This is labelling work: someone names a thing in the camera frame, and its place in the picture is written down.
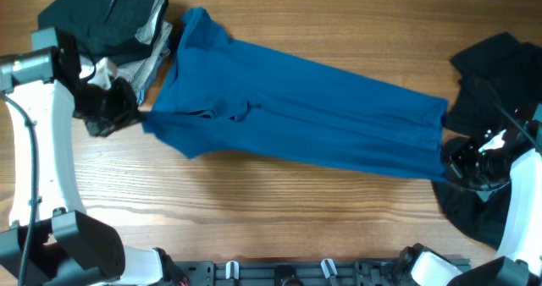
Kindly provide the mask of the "dark green garment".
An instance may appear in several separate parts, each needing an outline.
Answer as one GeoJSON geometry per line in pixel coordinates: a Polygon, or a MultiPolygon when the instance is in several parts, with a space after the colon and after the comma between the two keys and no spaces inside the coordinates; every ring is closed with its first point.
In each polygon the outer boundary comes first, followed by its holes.
{"type": "MultiPolygon", "coordinates": [[[[451,58],[460,92],[445,118],[457,137],[480,148],[503,129],[503,152],[512,163],[541,148],[541,49],[508,32],[491,36],[451,58]]],[[[505,231],[512,182],[497,190],[465,190],[445,180],[432,184],[440,209],[467,237],[499,247],[505,231]]]]}

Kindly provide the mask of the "blue polo shirt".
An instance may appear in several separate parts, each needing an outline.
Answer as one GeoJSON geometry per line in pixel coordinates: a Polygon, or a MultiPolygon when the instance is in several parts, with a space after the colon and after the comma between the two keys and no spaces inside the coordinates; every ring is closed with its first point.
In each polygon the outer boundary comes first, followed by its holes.
{"type": "Polygon", "coordinates": [[[188,158],[247,151],[442,180],[445,99],[237,40],[204,8],[182,22],[148,134],[188,158]]]}

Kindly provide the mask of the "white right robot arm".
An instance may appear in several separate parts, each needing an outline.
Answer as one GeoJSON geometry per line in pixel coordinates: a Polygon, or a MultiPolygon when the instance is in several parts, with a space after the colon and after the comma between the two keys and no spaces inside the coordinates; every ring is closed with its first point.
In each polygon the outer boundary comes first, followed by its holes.
{"type": "Polygon", "coordinates": [[[406,247],[395,261],[397,283],[417,285],[539,285],[541,283],[541,106],[508,115],[509,128],[487,132],[483,144],[446,144],[448,179],[432,184],[440,209],[495,258],[462,271],[424,245],[406,247]]]}

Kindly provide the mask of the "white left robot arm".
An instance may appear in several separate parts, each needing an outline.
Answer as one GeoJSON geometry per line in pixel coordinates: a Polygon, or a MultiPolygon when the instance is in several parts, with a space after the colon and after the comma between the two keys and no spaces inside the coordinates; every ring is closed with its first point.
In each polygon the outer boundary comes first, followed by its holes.
{"type": "Polygon", "coordinates": [[[62,30],[31,38],[31,52],[1,60],[15,147],[2,266],[21,285],[176,285],[182,274],[163,250],[126,246],[86,213],[75,179],[73,119],[101,137],[140,122],[130,84],[111,74],[82,77],[75,38],[62,30]]]}

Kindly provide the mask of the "light blue folded garment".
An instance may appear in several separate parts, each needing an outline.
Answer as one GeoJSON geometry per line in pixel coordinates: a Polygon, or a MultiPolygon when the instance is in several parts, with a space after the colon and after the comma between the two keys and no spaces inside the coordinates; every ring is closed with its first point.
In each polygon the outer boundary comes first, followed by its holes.
{"type": "Polygon", "coordinates": [[[152,68],[147,72],[147,74],[144,75],[143,85],[135,92],[136,100],[139,105],[141,105],[145,101],[147,89],[158,77],[158,70],[163,63],[163,60],[167,59],[168,57],[168,53],[161,53],[152,68]]]}

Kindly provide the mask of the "black folded garment on stack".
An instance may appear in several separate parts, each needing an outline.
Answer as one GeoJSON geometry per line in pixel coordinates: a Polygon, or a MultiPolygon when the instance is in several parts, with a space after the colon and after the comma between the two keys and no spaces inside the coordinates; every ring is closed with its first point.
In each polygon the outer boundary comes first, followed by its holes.
{"type": "Polygon", "coordinates": [[[117,65],[149,58],[168,0],[55,0],[37,17],[76,39],[79,53],[117,65]]]}

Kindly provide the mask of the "grey folded garment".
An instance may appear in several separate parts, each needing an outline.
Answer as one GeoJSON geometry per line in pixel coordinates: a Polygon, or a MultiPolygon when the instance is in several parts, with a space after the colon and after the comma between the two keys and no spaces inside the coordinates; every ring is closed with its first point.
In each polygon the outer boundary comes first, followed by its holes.
{"type": "Polygon", "coordinates": [[[108,57],[134,92],[158,56],[169,54],[173,25],[164,19],[168,6],[169,0],[115,0],[110,5],[105,22],[113,26],[114,47],[108,57]]]}

